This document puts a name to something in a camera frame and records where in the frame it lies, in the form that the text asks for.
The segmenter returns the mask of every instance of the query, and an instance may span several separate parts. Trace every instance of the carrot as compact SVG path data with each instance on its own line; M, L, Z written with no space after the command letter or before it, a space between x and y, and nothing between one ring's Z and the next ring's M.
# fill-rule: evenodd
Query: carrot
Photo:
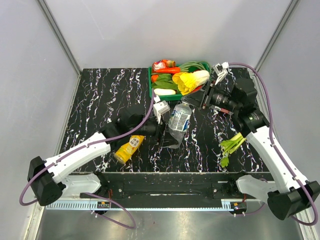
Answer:
M180 73L180 67L162 68L155 72L159 74L177 74Z
M151 82L155 82L155 81L157 81L157 78L159 77L159 75L152 75L151 76Z

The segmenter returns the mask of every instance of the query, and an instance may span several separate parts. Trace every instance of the yellow vegetable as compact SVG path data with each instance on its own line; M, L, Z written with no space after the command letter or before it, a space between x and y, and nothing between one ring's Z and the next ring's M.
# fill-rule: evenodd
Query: yellow vegetable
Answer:
M172 80L178 85L178 89L182 95L191 93L196 87L205 84L210 78L207 70L195 71L192 73L179 72L172 76Z

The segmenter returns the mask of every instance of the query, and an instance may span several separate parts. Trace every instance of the clear plastic bottle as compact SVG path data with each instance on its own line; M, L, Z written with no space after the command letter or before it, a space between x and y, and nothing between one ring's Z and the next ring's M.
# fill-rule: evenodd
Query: clear plastic bottle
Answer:
M180 144L185 137L191 114L191 108L184 102L177 104L174 107L168 127L169 133L178 141L178 144L168 146L168 148L177 149L180 147Z

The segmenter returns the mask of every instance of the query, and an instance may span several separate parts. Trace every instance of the green basket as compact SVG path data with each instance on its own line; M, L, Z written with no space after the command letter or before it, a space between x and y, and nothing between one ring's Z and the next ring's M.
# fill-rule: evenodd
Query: green basket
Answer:
M200 62L204 68L210 73L210 66L206 63L206 62ZM193 73L194 71L198 70L197 67L190 67L189 68L189 73ZM152 87L151 87L151 73L152 73L152 67L150 66L148 68L148 75L149 75L149 95L150 98L152 98ZM159 98L161 99L161 101L165 100L165 101L177 101L177 100L181 100L182 98L182 94L178 93L175 95L164 95L164 96L159 96Z

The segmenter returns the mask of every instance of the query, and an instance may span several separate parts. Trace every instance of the gray wall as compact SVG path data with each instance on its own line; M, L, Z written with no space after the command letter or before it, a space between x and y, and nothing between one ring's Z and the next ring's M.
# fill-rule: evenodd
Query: gray wall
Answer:
M81 68L257 64L290 0L46 0Z
M279 141L320 182L320 1L301 1L262 66ZM320 212L320 199L316 201ZM320 223L316 226L320 233Z
M0 239L17 240L30 160L55 153L77 76L34 0L0 1L0 53Z

